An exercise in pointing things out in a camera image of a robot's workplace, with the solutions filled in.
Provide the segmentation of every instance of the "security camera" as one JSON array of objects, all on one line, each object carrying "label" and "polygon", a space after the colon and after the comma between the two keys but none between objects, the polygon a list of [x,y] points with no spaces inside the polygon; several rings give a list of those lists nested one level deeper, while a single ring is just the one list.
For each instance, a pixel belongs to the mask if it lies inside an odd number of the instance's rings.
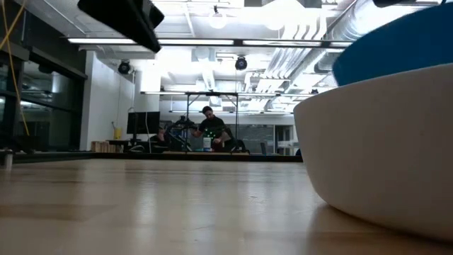
[{"label": "security camera", "polygon": [[238,57],[236,64],[234,65],[236,70],[242,71],[247,68],[247,60],[245,57]]},{"label": "security camera", "polygon": [[118,71],[120,74],[131,74],[134,71],[134,68],[130,65],[129,60],[121,60]]}]

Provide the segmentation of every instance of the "ceiling light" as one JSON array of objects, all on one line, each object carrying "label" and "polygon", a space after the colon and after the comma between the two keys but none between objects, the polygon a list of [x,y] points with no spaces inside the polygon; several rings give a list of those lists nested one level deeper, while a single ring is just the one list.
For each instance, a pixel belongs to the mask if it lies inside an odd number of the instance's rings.
[{"label": "ceiling light", "polygon": [[349,47],[352,42],[331,42],[331,47]]},{"label": "ceiling light", "polygon": [[276,93],[238,93],[239,96],[277,96]]},{"label": "ceiling light", "polygon": [[146,95],[185,95],[184,92],[168,92],[168,91],[148,91],[143,92]]},{"label": "ceiling light", "polygon": [[320,47],[321,42],[307,40],[244,40],[244,45],[253,46],[285,46],[285,47]]},{"label": "ceiling light", "polygon": [[68,38],[70,43],[93,45],[136,45],[137,43],[127,38]]},{"label": "ceiling light", "polygon": [[214,12],[210,14],[208,22],[211,27],[221,29],[227,24],[227,15],[225,13],[219,13],[217,6],[214,5]]},{"label": "ceiling light", "polygon": [[[70,43],[80,45],[137,45],[127,38],[68,38]],[[233,40],[216,39],[160,39],[161,45],[233,45]]]},{"label": "ceiling light", "polygon": [[160,39],[162,45],[233,45],[233,40],[217,39]]},{"label": "ceiling light", "polygon": [[232,59],[235,59],[235,58],[238,57],[238,55],[236,55],[234,53],[217,52],[215,54],[215,57],[216,58],[232,58]]}]

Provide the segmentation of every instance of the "white wall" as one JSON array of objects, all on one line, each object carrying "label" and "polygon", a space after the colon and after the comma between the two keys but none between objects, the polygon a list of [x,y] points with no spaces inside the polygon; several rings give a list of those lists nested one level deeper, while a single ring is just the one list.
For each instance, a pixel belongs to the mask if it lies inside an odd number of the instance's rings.
[{"label": "white wall", "polygon": [[92,141],[113,139],[112,122],[127,139],[127,114],[133,106],[134,84],[103,64],[95,52],[87,52],[88,79],[84,87],[80,150],[90,150]]}]

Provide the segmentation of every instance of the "monitor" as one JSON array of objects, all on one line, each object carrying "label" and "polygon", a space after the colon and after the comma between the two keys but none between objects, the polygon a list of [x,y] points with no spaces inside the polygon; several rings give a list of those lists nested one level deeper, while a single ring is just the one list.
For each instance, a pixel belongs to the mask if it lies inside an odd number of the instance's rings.
[{"label": "monitor", "polygon": [[127,117],[127,134],[157,134],[159,132],[160,117],[160,112],[129,113]]}]

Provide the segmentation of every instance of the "ceiling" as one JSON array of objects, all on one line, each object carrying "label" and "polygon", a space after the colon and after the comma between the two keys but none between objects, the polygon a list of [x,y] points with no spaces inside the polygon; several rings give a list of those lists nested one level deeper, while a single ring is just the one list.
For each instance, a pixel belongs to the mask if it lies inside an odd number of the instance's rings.
[{"label": "ceiling", "polygon": [[[27,3],[27,9],[67,37],[122,37],[121,34],[78,10],[77,2],[78,0],[33,0]],[[165,15],[164,21],[155,32],[158,38],[320,40],[327,37],[330,40],[356,40],[392,19],[416,11],[411,6],[402,7],[403,10],[398,9],[396,15],[383,19],[381,17],[386,16],[386,11],[395,8],[377,9],[374,5],[371,6],[370,0],[323,0],[321,9],[304,8],[297,0],[268,2],[270,3],[263,7],[244,7],[244,0],[230,0],[228,4],[224,1],[219,2],[218,11],[225,15],[223,19],[213,15],[214,3],[210,0],[206,2],[153,1]],[[354,6],[345,13],[344,18],[335,23],[334,33],[326,34],[327,27],[331,26],[332,22],[351,4]],[[356,28],[358,23],[361,24],[361,31],[355,33],[353,37],[348,32],[351,28]],[[206,62],[197,58],[194,53],[197,51],[195,47],[164,47],[156,55],[141,46],[134,45],[97,46],[89,49],[96,50],[98,56],[103,58],[104,62],[111,63],[113,68],[116,68],[121,59],[131,59],[135,69],[144,71],[149,61],[159,63],[161,86],[166,91],[188,91],[199,85],[201,89],[206,86],[206,89],[227,91],[233,84],[236,90],[239,87],[243,92],[277,91],[291,94],[306,94],[313,88],[318,88],[321,93],[336,87],[331,75],[331,63],[340,54],[338,51],[323,49],[210,47],[210,60]],[[233,57],[217,57],[224,53],[229,53]],[[247,59],[246,70],[236,71],[234,68],[237,56],[245,56]],[[264,78],[278,78],[285,81],[269,81]],[[263,107],[267,105],[266,108],[272,108],[272,103],[277,102],[284,105],[284,107],[279,106],[283,111],[292,111],[298,103],[293,100],[280,102],[252,99],[252,101],[254,105],[263,105]]]}]

